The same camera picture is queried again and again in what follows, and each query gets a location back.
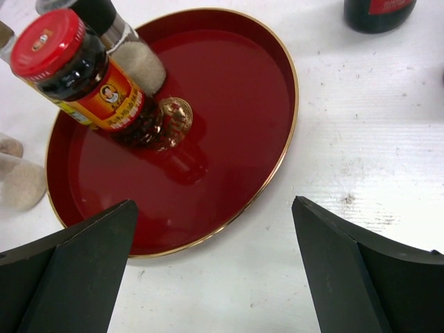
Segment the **red lid sauce jar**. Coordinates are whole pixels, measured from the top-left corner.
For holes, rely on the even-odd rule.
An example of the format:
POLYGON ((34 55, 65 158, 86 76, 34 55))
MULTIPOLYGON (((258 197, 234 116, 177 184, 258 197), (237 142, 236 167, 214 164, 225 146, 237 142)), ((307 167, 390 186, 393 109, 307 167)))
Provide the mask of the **red lid sauce jar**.
POLYGON ((12 48, 14 75, 50 99, 64 101, 117 143, 148 146, 163 112, 110 58, 98 35, 71 9, 39 16, 12 48))

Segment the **silver cap spice shaker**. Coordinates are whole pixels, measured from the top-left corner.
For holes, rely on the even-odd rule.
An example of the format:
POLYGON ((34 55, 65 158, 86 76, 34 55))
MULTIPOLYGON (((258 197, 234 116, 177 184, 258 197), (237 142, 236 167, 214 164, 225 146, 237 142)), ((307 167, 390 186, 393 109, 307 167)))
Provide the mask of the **silver cap spice shaker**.
POLYGON ((110 0, 39 0, 39 15, 52 10, 73 10, 100 38, 108 55, 149 96, 163 86, 167 71, 135 29, 118 14, 110 0))

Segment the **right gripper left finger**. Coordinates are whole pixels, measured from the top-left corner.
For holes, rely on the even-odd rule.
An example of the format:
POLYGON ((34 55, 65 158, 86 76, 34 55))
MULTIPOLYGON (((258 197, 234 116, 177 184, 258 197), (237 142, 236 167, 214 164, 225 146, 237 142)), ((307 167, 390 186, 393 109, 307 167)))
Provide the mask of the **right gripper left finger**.
POLYGON ((137 224, 124 200, 1 253, 2 332, 107 332, 137 224))

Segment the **round red tray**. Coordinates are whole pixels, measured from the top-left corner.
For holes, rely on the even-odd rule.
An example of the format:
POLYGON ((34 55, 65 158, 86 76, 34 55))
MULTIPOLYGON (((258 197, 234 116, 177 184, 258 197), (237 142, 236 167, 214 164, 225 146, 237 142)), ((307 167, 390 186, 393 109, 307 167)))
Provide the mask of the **round red tray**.
POLYGON ((261 194, 281 165, 298 117, 298 78, 285 45, 240 12, 198 8, 137 29, 168 71, 158 99, 176 146, 127 150, 60 113, 46 154, 49 201, 66 227, 125 199, 139 208, 130 254, 159 257, 204 242, 261 194))

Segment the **small yellow label bottle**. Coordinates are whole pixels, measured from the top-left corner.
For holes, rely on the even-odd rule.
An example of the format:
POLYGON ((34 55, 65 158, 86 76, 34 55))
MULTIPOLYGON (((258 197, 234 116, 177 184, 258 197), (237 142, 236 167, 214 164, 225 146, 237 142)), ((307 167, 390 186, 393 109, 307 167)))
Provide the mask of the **small yellow label bottle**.
POLYGON ((14 30, 0 21, 0 56, 8 65, 10 65, 10 57, 16 41, 17 36, 14 30))

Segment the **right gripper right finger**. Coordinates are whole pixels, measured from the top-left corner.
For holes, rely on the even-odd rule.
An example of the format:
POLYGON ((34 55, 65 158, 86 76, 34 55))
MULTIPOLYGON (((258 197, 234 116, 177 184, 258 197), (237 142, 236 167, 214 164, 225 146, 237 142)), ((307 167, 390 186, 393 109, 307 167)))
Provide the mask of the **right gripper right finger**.
POLYGON ((342 219, 297 196, 292 214, 322 332, 442 332, 443 254, 342 219))

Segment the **cream cap spice jar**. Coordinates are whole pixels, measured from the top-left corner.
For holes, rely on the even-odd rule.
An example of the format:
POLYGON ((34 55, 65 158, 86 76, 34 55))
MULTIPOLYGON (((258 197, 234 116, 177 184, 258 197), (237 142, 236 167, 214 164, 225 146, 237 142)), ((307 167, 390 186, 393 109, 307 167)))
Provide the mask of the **cream cap spice jar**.
POLYGON ((1 208, 24 212, 39 203, 46 192, 46 173, 42 166, 1 154, 1 208))

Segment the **tall dark soy sauce bottle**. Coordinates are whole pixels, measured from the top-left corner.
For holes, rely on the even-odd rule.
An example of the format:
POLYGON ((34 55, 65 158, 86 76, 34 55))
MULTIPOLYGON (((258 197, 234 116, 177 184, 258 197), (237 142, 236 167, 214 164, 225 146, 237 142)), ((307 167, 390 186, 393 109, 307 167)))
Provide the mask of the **tall dark soy sauce bottle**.
POLYGON ((412 13, 416 0, 345 0, 344 20, 354 31, 378 34, 392 31, 412 13))

